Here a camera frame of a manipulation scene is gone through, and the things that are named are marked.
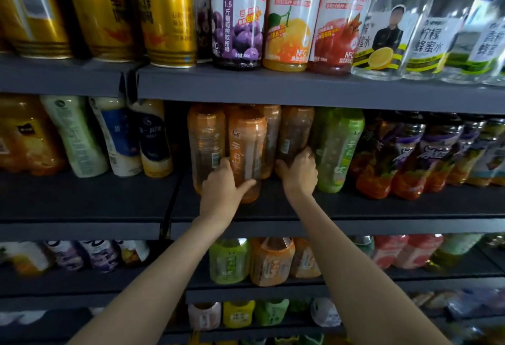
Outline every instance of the hand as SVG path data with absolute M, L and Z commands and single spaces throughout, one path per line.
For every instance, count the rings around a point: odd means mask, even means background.
M 312 195 L 317 184 L 317 169 L 309 147 L 294 158 L 290 168 L 282 160 L 277 160 L 276 165 L 281 172 L 282 185 L 288 200 L 298 195 Z
M 202 184 L 200 218 L 213 220 L 224 231 L 235 216 L 243 195 L 255 184 L 256 180 L 249 179 L 235 187 L 230 160 L 222 158 L 218 168 Z

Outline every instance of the purple bottle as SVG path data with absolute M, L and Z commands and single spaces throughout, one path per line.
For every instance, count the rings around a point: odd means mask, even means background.
M 261 66 L 267 0 L 211 0 L 212 53 L 216 66 Z
M 45 241 L 44 244 L 54 253 L 60 267 L 67 271 L 78 271 L 84 267 L 84 258 L 79 253 L 79 248 L 71 241 Z
M 89 260 L 94 269 L 100 272 L 110 272 L 119 265 L 119 251 L 109 240 L 79 241 L 89 254 Z

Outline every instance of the lemon slice illustration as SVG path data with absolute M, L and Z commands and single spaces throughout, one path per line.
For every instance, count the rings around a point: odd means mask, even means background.
M 393 54 L 393 49 L 389 47 L 375 50 L 368 58 L 368 65 L 372 70 L 382 70 L 391 63 Z

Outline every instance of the forearm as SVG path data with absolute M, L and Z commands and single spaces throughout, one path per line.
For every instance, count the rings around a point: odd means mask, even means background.
M 221 233 L 218 225 L 197 218 L 69 345 L 156 344 L 197 265 Z
M 330 220 L 312 196 L 295 195 L 290 202 L 306 228 L 332 300 L 354 343 L 449 343 L 408 296 Z

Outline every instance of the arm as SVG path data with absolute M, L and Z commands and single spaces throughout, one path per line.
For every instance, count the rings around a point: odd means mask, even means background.
M 69 345 L 155 345 L 186 284 L 209 247 L 230 224 L 242 196 L 227 158 L 204 181 L 200 216 L 177 241 L 93 318 Z
M 317 170 L 309 149 L 291 168 L 284 162 L 286 197 L 309 236 L 316 262 L 345 329 L 356 345 L 451 344 L 410 298 L 319 207 Z

